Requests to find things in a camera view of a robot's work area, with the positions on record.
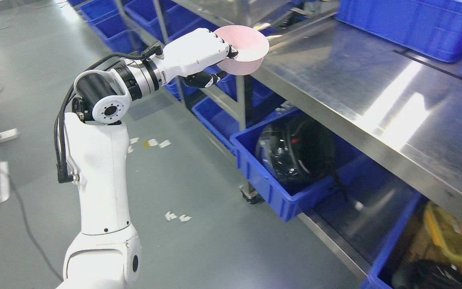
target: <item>yellow container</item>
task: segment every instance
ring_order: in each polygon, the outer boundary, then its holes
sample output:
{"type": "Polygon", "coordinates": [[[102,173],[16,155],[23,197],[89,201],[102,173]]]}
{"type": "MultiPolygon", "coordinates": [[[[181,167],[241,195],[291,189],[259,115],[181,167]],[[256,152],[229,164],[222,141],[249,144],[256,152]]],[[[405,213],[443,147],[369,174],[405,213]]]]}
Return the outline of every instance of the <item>yellow container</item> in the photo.
{"type": "Polygon", "coordinates": [[[450,263],[462,268],[462,222],[431,201],[424,220],[434,245],[440,247],[450,263]]]}

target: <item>pink bowl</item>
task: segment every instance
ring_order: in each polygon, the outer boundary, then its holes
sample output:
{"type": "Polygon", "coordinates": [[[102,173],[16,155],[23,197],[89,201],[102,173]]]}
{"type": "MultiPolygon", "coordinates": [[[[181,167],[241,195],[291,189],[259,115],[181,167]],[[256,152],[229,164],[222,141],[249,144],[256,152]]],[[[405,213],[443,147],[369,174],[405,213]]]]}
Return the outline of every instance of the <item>pink bowl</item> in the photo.
{"type": "Polygon", "coordinates": [[[257,71],[270,48],[267,38],[251,27],[229,25],[220,27],[215,34],[238,51],[234,59],[226,58],[217,64],[220,69],[233,75],[248,75],[257,71]]]}

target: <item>robotic hand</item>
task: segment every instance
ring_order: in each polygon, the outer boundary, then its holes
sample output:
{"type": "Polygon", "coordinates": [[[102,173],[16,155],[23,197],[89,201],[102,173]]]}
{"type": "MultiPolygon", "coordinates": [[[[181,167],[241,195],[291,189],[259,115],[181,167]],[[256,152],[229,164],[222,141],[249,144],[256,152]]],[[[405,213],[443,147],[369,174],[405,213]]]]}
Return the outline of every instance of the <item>robotic hand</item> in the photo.
{"type": "Polygon", "coordinates": [[[217,83],[226,73],[210,75],[203,69],[236,55],[230,44],[199,28],[164,49],[154,47],[140,56],[116,53],[112,56],[121,60],[109,71],[87,70],[76,78],[55,123],[55,148],[59,182],[78,186],[81,232],[67,250],[64,282],[57,289],[121,289],[136,281],[142,247],[130,221],[129,137],[120,119],[133,100],[178,75],[197,88],[217,83]],[[66,113],[71,100],[72,112],[66,113]]]}

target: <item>shelf surface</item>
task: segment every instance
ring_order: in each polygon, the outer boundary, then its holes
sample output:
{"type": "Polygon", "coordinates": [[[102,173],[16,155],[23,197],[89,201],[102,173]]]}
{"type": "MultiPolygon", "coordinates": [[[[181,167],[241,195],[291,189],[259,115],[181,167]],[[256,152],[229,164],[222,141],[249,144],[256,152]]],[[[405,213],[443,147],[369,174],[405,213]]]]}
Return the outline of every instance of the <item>shelf surface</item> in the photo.
{"type": "Polygon", "coordinates": [[[462,79],[329,17],[252,76],[462,220],[462,79]]]}
{"type": "Polygon", "coordinates": [[[217,26],[253,26],[290,0],[173,0],[217,26]]]}

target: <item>power strip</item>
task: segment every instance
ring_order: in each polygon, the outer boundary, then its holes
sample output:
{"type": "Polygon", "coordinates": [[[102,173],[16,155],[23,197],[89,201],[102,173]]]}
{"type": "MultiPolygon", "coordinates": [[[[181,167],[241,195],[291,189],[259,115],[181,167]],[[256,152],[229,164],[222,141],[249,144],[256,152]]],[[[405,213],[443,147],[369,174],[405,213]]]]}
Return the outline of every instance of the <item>power strip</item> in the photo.
{"type": "Polygon", "coordinates": [[[12,130],[6,130],[5,132],[0,133],[0,143],[15,139],[18,137],[19,131],[16,128],[13,128],[12,130]]]}

